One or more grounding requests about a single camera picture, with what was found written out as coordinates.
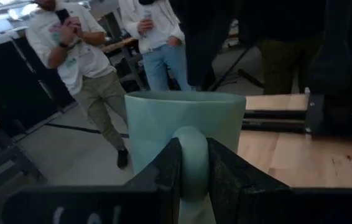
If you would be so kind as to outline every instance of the watch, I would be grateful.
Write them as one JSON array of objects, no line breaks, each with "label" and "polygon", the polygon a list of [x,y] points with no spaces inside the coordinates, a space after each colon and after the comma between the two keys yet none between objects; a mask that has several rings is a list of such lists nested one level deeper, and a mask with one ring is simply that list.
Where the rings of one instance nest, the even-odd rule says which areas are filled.
[{"label": "watch", "polygon": [[68,48],[68,44],[64,44],[64,43],[59,43],[58,44],[61,48]]}]

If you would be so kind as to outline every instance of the gray floor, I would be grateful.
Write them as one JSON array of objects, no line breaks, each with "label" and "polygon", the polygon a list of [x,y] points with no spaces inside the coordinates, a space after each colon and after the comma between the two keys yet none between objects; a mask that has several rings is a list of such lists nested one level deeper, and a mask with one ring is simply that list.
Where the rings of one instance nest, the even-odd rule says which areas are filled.
[{"label": "gray floor", "polygon": [[[224,74],[241,51],[230,50],[220,54],[213,62],[215,73]],[[236,71],[240,68],[258,80],[262,80],[260,51],[257,48],[251,49],[218,91],[240,95],[260,95],[262,93],[260,88],[238,77]],[[127,133],[121,118],[111,110],[109,113],[118,131]],[[78,106],[74,106],[50,123],[96,129]],[[125,142],[128,147],[129,140],[125,139]],[[20,140],[19,144],[48,178],[50,185],[122,185],[133,177],[131,166],[125,170],[117,168],[117,153],[100,134],[43,125]],[[0,206],[4,198],[15,189],[31,184],[34,184],[33,180],[19,176],[8,186],[4,186],[4,189],[0,190]]]}]

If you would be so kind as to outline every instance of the khaki pants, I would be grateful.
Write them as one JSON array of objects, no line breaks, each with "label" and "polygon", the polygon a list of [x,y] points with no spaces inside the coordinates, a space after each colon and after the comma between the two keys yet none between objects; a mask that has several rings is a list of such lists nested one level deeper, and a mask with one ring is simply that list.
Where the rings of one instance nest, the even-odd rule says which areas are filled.
[{"label": "khaki pants", "polygon": [[323,44],[323,35],[295,42],[264,39],[262,52],[264,94],[290,94],[297,72],[299,92],[304,93],[307,70]]},{"label": "khaki pants", "polygon": [[81,92],[73,95],[76,102],[97,125],[104,138],[117,150],[124,147],[124,141],[115,130],[105,104],[120,115],[127,124],[125,94],[117,74],[110,73],[99,78],[83,77]]}]

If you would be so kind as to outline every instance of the man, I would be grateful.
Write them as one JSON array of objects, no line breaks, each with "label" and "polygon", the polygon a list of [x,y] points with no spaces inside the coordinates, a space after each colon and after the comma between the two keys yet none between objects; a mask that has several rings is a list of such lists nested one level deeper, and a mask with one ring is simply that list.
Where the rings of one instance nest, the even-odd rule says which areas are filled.
[{"label": "man", "polygon": [[[116,70],[98,47],[106,32],[81,5],[35,0],[42,10],[31,20],[27,39],[47,68],[56,68],[76,102],[118,150],[117,165],[127,166],[128,151],[111,123],[105,104],[127,123],[124,94]],[[63,24],[56,11],[70,15]]]},{"label": "man", "polygon": [[119,7],[125,29],[139,40],[150,89],[169,90],[168,66],[182,90],[193,90],[187,83],[184,34],[169,0],[144,5],[138,0],[119,0]]},{"label": "man", "polygon": [[264,94],[290,94],[296,73],[299,92],[304,93],[309,66],[323,44],[325,0],[245,4],[240,22],[248,30],[240,32],[259,37]]}]

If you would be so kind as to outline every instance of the white t-shirt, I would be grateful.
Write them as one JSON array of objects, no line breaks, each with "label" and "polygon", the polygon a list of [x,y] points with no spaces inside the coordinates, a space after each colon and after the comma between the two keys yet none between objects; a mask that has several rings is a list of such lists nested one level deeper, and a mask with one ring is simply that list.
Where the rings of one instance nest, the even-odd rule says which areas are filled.
[{"label": "white t-shirt", "polygon": [[[66,9],[71,17],[79,17],[82,31],[105,32],[83,6],[58,2],[56,10],[60,9]],[[45,66],[47,66],[50,51],[60,43],[60,26],[56,13],[48,11],[37,13],[29,23],[28,42]],[[74,44],[68,51],[66,60],[57,68],[60,78],[71,95],[80,92],[83,76],[97,78],[116,72],[99,47],[82,42],[78,38],[74,40]]]},{"label": "white t-shirt", "polygon": [[175,29],[175,26],[169,21],[168,17],[162,12],[157,2],[151,5],[142,6],[136,0],[137,13],[140,18],[145,18],[146,14],[151,14],[151,20],[154,28],[145,33],[146,38],[150,40],[152,49],[156,49],[167,44],[170,34]]}]

